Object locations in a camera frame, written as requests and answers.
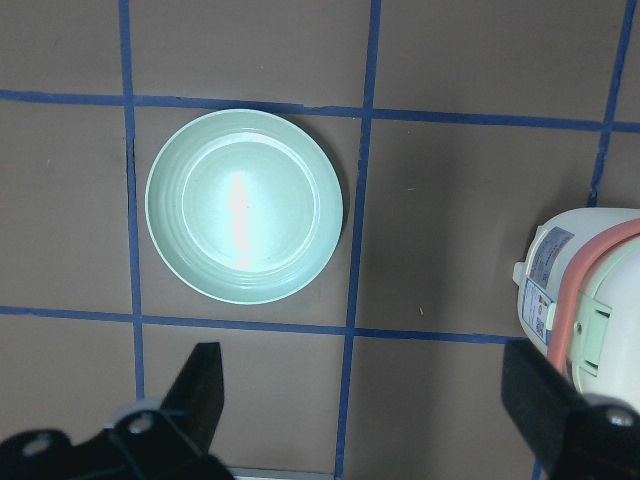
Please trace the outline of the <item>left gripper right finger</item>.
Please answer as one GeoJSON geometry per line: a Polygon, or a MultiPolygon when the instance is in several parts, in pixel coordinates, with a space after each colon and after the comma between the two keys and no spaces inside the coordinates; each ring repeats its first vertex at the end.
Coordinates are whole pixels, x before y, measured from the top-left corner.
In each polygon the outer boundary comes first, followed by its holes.
{"type": "Polygon", "coordinates": [[[505,344],[501,399],[549,479],[639,477],[639,413],[577,392],[528,340],[505,344]]]}

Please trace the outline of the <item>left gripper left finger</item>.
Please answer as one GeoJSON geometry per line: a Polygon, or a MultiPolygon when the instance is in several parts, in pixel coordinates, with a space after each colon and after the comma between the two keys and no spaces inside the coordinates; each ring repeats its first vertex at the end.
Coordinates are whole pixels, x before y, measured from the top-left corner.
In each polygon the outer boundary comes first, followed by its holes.
{"type": "Polygon", "coordinates": [[[229,479],[209,453],[224,407],[221,346],[198,343],[160,405],[124,415],[74,445],[60,430],[1,442],[3,479],[229,479]]]}

